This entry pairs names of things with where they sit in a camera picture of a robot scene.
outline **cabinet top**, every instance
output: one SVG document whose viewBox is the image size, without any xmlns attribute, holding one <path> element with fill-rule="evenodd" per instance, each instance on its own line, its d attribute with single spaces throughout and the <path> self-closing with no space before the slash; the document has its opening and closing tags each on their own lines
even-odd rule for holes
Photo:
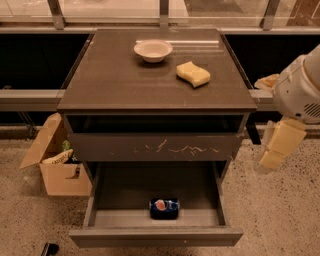
<svg viewBox="0 0 320 256">
<path fill-rule="evenodd" d="M 137 42 L 169 41 L 173 51 L 146 63 Z M 192 61 L 211 74 L 198 88 L 180 79 L 176 67 Z M 251 112 L 256 104 L 215 29 L 97 30 L 58 105 L 70 111 Z"/>
</svg>

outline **open drawer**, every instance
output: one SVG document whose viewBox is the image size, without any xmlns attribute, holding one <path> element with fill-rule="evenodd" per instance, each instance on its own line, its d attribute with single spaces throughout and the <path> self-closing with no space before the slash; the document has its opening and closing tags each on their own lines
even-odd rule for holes
<svg viewBox="0 0 320 256">
<path fill-rule="evenodd" d="M 95 165 L 83 229 L 70 231 L 79 247 L 233 246 L 243 234 L 227 220 L 215 162 Z M 150 217 L 150 199 L 173 197 L 177 219 Z"/>
</svg>

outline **sponge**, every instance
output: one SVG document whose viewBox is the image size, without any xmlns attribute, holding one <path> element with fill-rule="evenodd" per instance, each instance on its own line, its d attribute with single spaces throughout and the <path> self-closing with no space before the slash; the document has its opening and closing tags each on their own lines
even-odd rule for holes
<svg viewBox="0 0 320 256">
<path fill-rule="evenodd" d="M 210 73 L 194 65 L 192 61 L 177 66 L 176 72 L 179 77 L 190 82 L 194 88 L 210 81 Z"/>
</svg>

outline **black object on floor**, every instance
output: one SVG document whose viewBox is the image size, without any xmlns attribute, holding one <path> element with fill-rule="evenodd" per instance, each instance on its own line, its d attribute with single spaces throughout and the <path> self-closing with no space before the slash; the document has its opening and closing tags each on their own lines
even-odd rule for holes
<svg viewBox="0 0 320 256">
<path fill-rule="evenodd" d="M 46 243 L 41 253 L 41 256 L 56 255 L 58 251 L 59 245 L 53 243 Z"/>
</svg>

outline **drawer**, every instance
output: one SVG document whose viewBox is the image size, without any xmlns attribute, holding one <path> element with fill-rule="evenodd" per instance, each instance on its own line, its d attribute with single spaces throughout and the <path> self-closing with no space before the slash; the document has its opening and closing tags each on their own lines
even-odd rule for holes
<svg viewBox="0 0 320 256">
<path fill-rule="evenodd" d="M 70 133 L 80 161 L 220 161 L 232 160 L 240 134 L 92 134 Z"/>
<path fill-rule="evenodd" d="M 97 163 L 79 247 L 233 246 L 243 231 L 224 210 L 215 162 Z M 175 220 L 150 217 L 152 198 L 178 198 Z"/>
</svg>

